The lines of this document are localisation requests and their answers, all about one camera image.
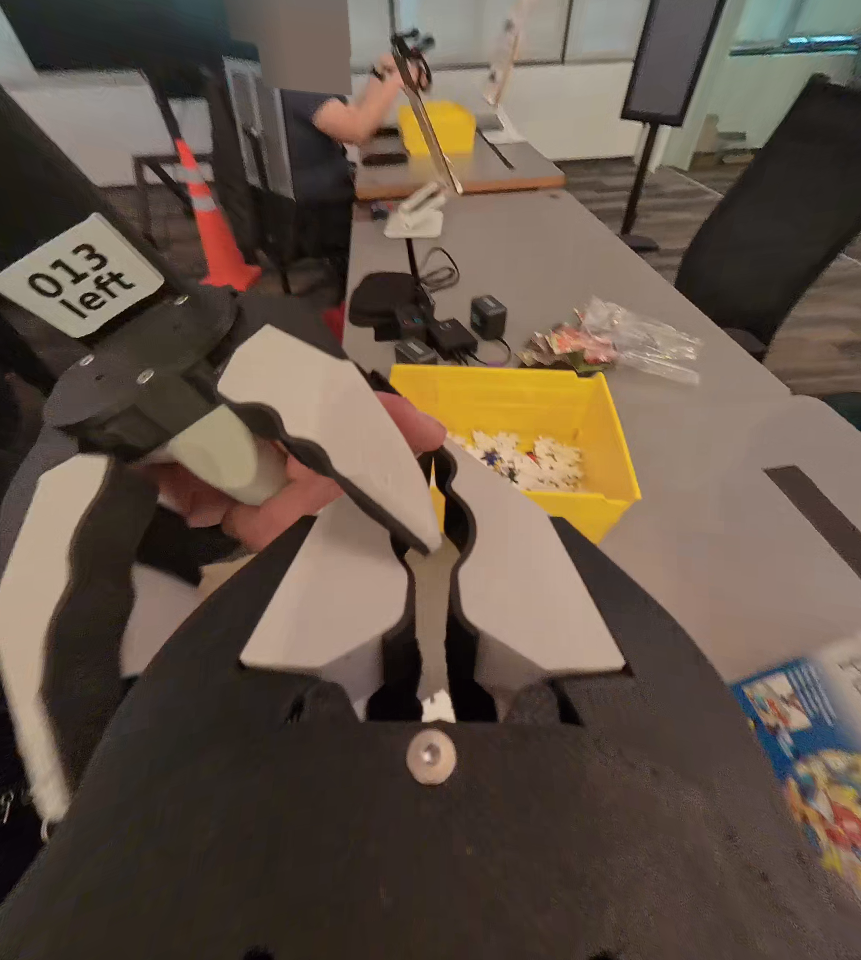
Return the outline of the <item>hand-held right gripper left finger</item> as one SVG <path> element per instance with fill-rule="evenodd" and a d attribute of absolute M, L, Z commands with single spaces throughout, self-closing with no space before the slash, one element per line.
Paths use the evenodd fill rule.
<path fill-rule="evenodd" d="M 318 516 L 240 661 L 338 685 L 368 719 L 420 719 L 415 583 L 389 532 L 365 515 Z"/>

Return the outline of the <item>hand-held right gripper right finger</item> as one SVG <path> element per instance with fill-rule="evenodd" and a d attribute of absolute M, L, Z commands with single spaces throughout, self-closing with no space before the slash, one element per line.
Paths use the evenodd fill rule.
<path fill-rule="evenodd" d="M 457 720 L 498 721 L 533 685 L 625 670 L 554 517 L 454 443 L 435 452 L 433 480 L 457 551 L 445 627 Z"/>

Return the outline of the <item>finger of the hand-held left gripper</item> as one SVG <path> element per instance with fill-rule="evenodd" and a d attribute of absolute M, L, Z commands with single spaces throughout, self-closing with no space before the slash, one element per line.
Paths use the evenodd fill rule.
<path fill-rule="evenodd" d="M 334 481 L 394 539 L 441 544 L 428 480 L 402 431 L 341 349 L 267 324 L 231 355 L 217 395 L 256 436 Z"/>
<path fill-rule="evenodd" d="M 0 678 L 33 804 L 64 819 L 125 696 L 200 602 L 201 541 L 147 477 L 76 454 L 0 516 Z"/>

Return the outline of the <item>pile of white puzzle pieces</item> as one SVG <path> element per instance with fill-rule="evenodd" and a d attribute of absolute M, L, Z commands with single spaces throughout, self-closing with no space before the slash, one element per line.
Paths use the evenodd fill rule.
<path fill-rule="evenodd" d="M 448 439 L 522 492 L 575 494 L 583 487 L 581 450 L 557 439 L 482 430 L 448 433 Z"/>

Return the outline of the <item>yellow plastic bin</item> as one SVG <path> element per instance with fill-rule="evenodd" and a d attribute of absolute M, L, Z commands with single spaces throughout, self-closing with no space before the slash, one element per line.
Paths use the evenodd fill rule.
<path fill-rule="evenodd" d="M 553 438 L 580 450 L 576 493 L 517 490 L 599 545 L 641 498 L 635 467 L 605 377 L 563 370 L 395 365 L 390 384 L 417 408 L 466 435 L 508 431 Z"/>

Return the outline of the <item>colourful puzzle box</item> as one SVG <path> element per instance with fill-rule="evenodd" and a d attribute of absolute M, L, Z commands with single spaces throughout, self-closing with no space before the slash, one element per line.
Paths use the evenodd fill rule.
<path fill-rule="evenodd" d="M 861 633 L 730 687 L 791 816 L 861 906 Z"/>

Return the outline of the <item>person's left hand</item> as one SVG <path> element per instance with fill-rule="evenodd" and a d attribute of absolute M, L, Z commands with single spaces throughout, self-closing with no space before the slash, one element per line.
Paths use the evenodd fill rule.
<path fill-rule="evenodd" d="M 440 421 L 400 395 L 378 390 L 376 396 L 416 456 L 443 445 L 448 432 Z M 218 527 L 250 553 L 260 552 L 294 523 L 317 515 L 342 496 L 334 480 L 315 473 L 293 456 L 287 458 L 284 487 L 258 506 L 234 500 L 178 462 L 150 463 L 139 469 L 156 483 L 163 506 L 189 527 Z"/>

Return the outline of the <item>orange traffic cone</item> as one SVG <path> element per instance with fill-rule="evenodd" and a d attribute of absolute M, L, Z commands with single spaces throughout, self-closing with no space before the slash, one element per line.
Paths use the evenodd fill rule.
<path fill-rule="evenodd" d="M 207 272 L 201 283 L 238 293 L 249 291 L 261 278 L 261 267 L 245 261 L 194 153 L 181 135 L 174 138 L 174 146 L 206 262 Z"/>

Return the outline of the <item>white desk stand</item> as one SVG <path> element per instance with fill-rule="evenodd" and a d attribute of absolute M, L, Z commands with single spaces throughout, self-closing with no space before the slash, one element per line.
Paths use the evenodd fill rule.
<path fill-rule="evenodd" d="M 450 191 L 431 182 L 398 203 L 389 213 L 383 230 L 388 239 L 437 239 L 443 231 L 443 208 Z"/>

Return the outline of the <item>crumpled colourful packets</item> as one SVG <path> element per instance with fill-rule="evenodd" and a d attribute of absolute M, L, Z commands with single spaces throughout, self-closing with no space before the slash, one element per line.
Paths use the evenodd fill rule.
<path fill-rule="evenodd" d="M 592 377 L 610 369 L 617 356 L 609 338 L 582 325 L 566 323 L 532 334 L 516 351 L 520 366 L 524 368 L 571 371 L 579 377 Z"/>

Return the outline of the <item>clear plastic bag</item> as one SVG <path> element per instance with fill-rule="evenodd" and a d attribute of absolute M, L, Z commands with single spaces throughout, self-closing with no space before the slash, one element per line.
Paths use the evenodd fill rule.
<path fill-rule="evenodd" d="M 700 339 L 595 295 L 573 313 L 581 330 L 610 344 L 616 366 L 683 386 L 700 385 Z"/>

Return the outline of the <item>brown wooden table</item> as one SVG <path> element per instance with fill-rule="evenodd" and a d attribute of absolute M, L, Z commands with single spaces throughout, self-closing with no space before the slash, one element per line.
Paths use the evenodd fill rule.
<path fill-rule="evenodd" d="M 529 142 L 493 145 L 481 134 L 471 153 L 449 157 L 451 172 L 464 196 L 563 188 L 565 174 Z M 406 163 L 357 167 L 354 193 L 360 202 L 398 201 L 437 179 L 430 155 Z"/>

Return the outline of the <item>long metal bar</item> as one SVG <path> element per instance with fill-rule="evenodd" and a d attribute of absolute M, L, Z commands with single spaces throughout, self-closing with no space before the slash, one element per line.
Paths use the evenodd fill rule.
<path fill-rule="evenodd" d="M 463 186 L 458 179 L 448 157 L 440 147 L 432 120 L 422 99 L 422 83 L 413 76 L 413 66 L 425 66 L 421 53 L 413 54 L 408 42 L 395 37 L 392 42 L 393 57 L 397 66 L 404 94 L 414 114 L 417 127 L 427 148 L 433 170 L 439 184 L 450 194 L 461 196 Z"/>

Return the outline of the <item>small yellow bin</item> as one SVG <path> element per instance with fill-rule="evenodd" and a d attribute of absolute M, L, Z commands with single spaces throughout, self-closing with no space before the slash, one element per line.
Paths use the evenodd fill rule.
<path fill-rule="evenodd" d="M 445 156 L 451 159 L 472 155 L 477 136 L 475 114 L 450 101 L 426 102 L 424 111 Z M 403 150 L 412 158 L 428 157 L 430 149 L 410 105 L 399 107 L 397 121 Z"/>

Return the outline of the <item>black office chair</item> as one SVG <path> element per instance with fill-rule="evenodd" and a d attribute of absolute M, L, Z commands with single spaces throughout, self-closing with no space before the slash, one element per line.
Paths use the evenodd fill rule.
<path fill-rule="evenodd" d="M 752 358 L 861 233 L 861 89 L 808 79 L 701 224 L 674 287 Z"/>

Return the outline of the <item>black display on stand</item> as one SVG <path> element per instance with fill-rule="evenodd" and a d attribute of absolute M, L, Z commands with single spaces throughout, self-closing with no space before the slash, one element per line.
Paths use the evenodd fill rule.
<path fill-rule="evenodd" d="M 658 134 L 680 128 L 725 9 L 725 1 L 650 1 L 620 117 L 642 126 L 643 142 L 618 237 L 638 255 L 658 251 L 635 235 L 638 206 Z"/>

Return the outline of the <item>dark wall screen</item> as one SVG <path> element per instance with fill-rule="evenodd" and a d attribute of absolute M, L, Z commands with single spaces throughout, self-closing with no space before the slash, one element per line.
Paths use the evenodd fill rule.
<path fill-rule="evenodd" d="M 125 70 L 251 62 L 257 47 L 230 34 L 221 1 L 0 1 L 40 70 Z"/>

